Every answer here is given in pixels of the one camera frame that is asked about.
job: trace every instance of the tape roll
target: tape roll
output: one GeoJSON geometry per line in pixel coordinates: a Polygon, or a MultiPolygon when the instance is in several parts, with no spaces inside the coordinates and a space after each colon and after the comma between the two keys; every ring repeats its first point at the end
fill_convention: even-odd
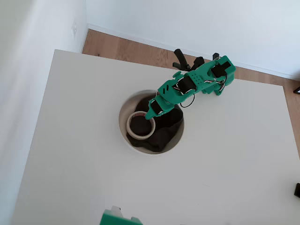
{"type": "Polygon", "coordinates": [[[132,120],[132,118],[134,118],[135,116],[143,116],[145,117],[146,116],[146,112],[144,111],[137,111],[137,112],[134,112],[133,114],[131,114],[127,120],[127,124],[126,124],[126,129],[127,129],[127,132],[129,133],[130,136],[132,136],[134,139],[137,139],[137,140],[146,140],[147,138],[149,138],[153,133],[154,133],[154,130],[155,130],[155,121],[153,118],[151,118],[149,121],[151,123],[151,126],[152,126],[152,129],[151,129],[151,132],[146,135],[146,136],[139,136],[139,135],[136,135],[135,133],[133,133],[133,131],[131,130],[130,128],[130,122],[132,120]]]}

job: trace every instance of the white tabletop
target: white tabletop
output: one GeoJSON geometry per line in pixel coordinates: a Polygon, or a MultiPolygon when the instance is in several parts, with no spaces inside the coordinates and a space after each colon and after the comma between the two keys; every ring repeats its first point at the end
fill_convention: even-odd
{"type": "Polygon", "coordinates": [[[281,86],[234,80],[198,93],[181,141],[133,152],[123,102],[176,70],[55,51],[13,224],[98,225],[105,209],[144,225],[295,225],[300,163],[281,86]]]}

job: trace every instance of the wooden floor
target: wooden floor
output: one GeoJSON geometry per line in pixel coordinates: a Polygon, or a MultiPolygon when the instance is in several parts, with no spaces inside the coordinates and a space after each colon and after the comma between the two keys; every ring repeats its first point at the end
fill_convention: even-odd
{"type": "MultiPolygon", "coordinates": [[[[129,41],[94,30],[89,30],[88,32],[83,54],[165,68],[173,68],[173,62],[178,62],[174,53],[169,50],[129,41]]],[[[193,65],[195,57],[185,56],[187,63],[193,65]]],[[[293,93],[293,90],[300,86],[300,82],[240,67],[237,67],[234,76],[236,79],[283,86],[298,153],[300,154],[300,95],[293,93]]]]}

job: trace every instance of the black handle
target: black handle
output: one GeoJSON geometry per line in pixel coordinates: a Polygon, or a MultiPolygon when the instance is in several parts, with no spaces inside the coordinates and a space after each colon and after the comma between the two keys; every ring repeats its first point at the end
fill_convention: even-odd
{"type": "Polygon", "coordinates": [[[180,65],[179,63],[177,63],[177,62],[174,62],[174,63],[173,63],[173,67],[175,67],[175,68],[178,69],[178,70],[182,70],[182,69],[181,69],[181,65],[180,65]]]}
{"type": "Polygon", "coordinates": [[[181,68],[185,68],[185,69],[189,69],[190,68],[190,66],[187,63],[186,58],[184,57],[184,55],[183,55],[183,53],[182,53],[182,51],[180,49],[176,49],[174,51],[174,54],[178,58],[178,60],[180,62],[180,65],[181,65],[181,68]]]}

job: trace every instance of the black cloth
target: black cloth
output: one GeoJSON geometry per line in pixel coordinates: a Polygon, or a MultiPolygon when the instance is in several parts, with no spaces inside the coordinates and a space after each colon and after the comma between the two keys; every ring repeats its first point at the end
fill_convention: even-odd
{"type": "Polygon", "coordinates": [[[144,116],[135,116],[131,119],[130,129],[139,136],[146,136],[152,131],[152,125],[144,116]]]}
{"type": "MultiPolygon", "coordinates": [[[[137,105],[135,112],[147,112],[149,110],[149,101],[154,97],[155,95],[143,98],[137,105]]],[[[134,147],[144,147],[153,152],[163,151],[183,122],[183,111],[178,105],[175,105],[175,108],[170,112],[162,116],[154,117],[154,120],[156,125],[155,131],[146,140],[136,140],[127,133],[127,138],[134,147]]]]}

